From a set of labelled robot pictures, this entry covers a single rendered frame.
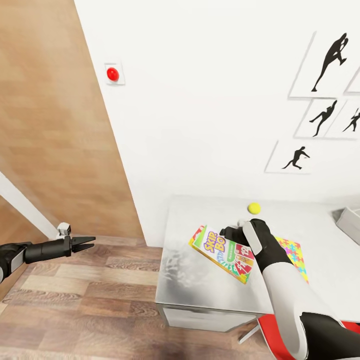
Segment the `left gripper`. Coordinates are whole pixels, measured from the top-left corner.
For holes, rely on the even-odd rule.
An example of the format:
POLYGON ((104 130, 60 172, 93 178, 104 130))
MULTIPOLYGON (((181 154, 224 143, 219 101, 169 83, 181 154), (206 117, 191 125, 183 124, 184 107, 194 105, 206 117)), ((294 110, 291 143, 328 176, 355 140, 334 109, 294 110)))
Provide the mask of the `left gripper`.
POLYGON ((80 251, 92 248, 94 243, 84 244, 96 240, 96 237, 70 237, 67 235, 64 239, 52 239, 42 243, 41 260, 51 260, 60 257, 71 257, 72 252, 78 253, 80 251))

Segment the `board game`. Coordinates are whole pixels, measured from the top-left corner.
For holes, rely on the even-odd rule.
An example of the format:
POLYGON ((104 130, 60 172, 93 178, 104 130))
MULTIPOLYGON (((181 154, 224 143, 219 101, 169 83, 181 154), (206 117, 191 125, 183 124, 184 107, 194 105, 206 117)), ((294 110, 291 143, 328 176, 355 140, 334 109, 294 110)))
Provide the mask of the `board game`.
POLYGON ((249 248, 226 239, 208 225, 200 226, 190 239, 189 245, 244 285, 247 284, 256 261, 249 248))

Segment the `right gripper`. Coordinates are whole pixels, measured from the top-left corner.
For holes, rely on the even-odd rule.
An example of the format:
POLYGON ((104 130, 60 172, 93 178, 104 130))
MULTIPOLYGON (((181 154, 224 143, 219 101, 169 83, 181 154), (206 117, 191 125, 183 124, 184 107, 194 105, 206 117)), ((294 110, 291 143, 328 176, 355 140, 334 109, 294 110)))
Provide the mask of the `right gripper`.
POLYGON ((247 242, 243 242, 240 238, 239 238, 239 230, 240 228, 236 229, 234 227, 226 227, 226 228, 223 228, 221 231, 220 231, 220 235, 221 236, 224 236, 226 239, 230 240, 230 241, 233 241, 233 242, 236 242, 238 244, 241 244, 247 248, 249 248, 249 243, 247 242))

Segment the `jigsaw puzzle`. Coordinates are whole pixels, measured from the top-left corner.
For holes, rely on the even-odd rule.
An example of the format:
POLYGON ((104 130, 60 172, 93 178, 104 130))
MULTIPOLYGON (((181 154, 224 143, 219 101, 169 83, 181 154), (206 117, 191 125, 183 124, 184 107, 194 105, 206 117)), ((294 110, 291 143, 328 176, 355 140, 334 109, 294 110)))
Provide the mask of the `jigsaw puzzle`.
POLYGON ((286 254, 292 261, 293 265, 297 268, 297 270, 302 274, 304 279, 308 282, 309 280, 306 272, 305 262, 304 262, 300 243, 296 243, 294 241, 283 239, 277 236, 275 236, 275 238, 278 241, 278 243, 285 249, 286 254))

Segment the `tennis ball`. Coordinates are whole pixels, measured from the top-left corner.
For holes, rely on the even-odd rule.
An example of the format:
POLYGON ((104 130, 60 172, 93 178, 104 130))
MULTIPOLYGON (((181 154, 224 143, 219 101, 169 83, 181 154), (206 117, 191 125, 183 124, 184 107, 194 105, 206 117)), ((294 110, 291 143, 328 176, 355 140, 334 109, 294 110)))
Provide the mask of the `tennis ball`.
POLYGON ((254 214, 254 215, 258 215, 261 212, 261 206, 256 203, 256 202, 252 202, 249 204, 248 206, 248 210, 254 214))

